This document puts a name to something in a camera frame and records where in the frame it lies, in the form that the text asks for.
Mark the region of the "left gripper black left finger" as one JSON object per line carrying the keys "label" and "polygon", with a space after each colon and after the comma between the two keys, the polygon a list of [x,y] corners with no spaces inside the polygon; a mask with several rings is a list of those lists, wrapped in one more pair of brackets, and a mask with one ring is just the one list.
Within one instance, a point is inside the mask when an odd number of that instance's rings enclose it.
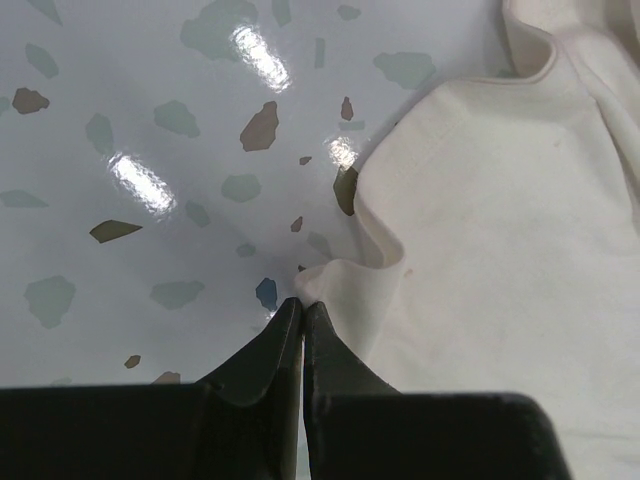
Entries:
{"label": "left gripper black left finger", "polygon": [[302,306],[190,384],[1,393],[5,479],[292,479]]}

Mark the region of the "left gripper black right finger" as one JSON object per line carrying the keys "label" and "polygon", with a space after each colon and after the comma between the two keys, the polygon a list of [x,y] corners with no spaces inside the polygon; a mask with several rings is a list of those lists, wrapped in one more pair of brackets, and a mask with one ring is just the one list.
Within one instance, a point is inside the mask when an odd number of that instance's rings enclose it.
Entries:
{"label": "left gripper black right finger", "polygon": [[314,479],[568,479],[552,424],[514,393],[403,394],[305,314],[304,425]]}

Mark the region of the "cream t shirt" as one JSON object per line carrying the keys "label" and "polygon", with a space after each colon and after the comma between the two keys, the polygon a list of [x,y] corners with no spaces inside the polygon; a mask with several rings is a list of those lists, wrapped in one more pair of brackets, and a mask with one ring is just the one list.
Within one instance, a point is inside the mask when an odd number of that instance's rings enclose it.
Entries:
{"label": "cream t shirt", "polygon": [[365,162],[365,261],[298,274],[392,386],[515,391],[577,479],[639,475],[639,5],[507,1],[514,79],[451,80]]}

